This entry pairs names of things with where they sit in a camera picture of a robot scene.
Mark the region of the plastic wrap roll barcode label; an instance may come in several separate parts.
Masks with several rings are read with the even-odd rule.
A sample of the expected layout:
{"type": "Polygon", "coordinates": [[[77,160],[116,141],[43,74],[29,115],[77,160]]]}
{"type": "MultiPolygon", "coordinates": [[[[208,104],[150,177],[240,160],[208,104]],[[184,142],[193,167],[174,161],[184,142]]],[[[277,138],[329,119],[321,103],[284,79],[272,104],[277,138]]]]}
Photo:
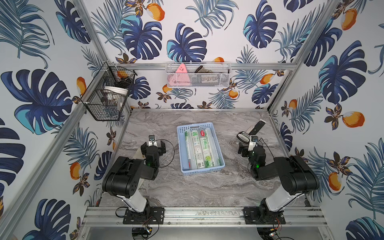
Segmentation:
{"type": "Polygon", "coordinates": [[[185,139],[186,139],[187,156],[188,156],[188,160],[189,160],[190,170],[196,170],[197,169],[197,162],[196,162],[194,145],[192,143],[192,137],[191,137],[191,131],[190,130],[185,131],[185,139]]]}

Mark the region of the plastic wrap roll green text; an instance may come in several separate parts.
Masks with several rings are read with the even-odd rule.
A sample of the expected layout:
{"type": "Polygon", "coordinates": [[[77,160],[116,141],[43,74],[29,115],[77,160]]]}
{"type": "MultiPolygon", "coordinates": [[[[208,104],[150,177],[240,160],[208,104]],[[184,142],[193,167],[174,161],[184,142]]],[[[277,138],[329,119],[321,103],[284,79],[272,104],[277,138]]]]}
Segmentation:
{"type": "Polygon", "coordinates": [[[202,151],[201,142],[199,138],[199,133],[197,130],[192,130],[191,133],[193,138],[197,167],[198,169],[203,169],[205,168],[205,163],[204,163],[204,156],[203,156],[203,151],[202,151]]]}

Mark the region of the plastic wrap roll red label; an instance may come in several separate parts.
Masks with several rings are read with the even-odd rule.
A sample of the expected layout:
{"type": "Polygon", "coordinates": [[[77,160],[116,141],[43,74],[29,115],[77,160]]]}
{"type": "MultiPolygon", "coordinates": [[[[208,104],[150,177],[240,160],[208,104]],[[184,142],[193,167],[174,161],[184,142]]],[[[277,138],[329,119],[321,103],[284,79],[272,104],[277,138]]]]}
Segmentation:
{"type": "Polygon", "coordinates": [[[199,134],[200,134],[199,138],[200,138],[200,143],[202,147],[205,168],[214,167],[215,164],[213,160],[213,154],[210,148],[210,144],[209,144],[209,140],[207,138],[206,132],[204,130],[200,130],[199,134]]]}

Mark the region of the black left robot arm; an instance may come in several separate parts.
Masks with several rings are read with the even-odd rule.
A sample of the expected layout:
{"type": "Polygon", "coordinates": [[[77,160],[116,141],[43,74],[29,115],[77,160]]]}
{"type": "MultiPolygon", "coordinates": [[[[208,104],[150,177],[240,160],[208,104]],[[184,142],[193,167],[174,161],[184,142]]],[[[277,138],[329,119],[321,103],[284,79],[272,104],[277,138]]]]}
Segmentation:
{"type": "Polygon", "coordinates": [[[144,180],[156,179],[160,156],[166,153],[166,145],[163,141],[144,143],[141,152],[145,156],[143,160],[118,157],[102,183],[104,192],[119,198],[127,205],[122,218],[123,223],[128,225],[157,222],[148,200],[141,195],[139,188],[144,180]]]}

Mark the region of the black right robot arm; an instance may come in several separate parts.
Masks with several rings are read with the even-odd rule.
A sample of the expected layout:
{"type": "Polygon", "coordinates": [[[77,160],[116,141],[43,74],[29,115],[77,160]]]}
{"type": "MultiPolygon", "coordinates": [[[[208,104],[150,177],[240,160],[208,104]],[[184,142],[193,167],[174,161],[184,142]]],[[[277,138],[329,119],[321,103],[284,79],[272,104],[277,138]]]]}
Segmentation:
{"type": "Polygon", "coordinates": [[[243,209],[247,225],[285,224],[284,209],[293,200],[320,187],[320,180],[300,156],[275,157],[266,164],[266,151],[256,144],[239,143],[238,153],[249,160],[251,175],[256,181],[278,177],[281,186],[258,207],[243,209]]]}

